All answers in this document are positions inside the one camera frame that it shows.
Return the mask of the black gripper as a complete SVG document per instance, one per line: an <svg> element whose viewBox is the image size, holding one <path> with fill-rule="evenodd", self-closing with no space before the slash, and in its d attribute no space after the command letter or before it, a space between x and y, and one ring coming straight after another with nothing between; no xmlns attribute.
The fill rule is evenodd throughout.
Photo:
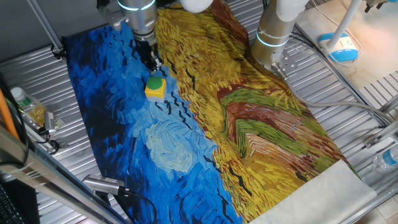
<svg viewBox="0 0 398 224"><path fill-rule="evenodd" d="M154 36L147 39L136 39L136 51L141 62L146 67L150 67L151 72L162 68L163 61L157 56L157 41Z"/></svg>

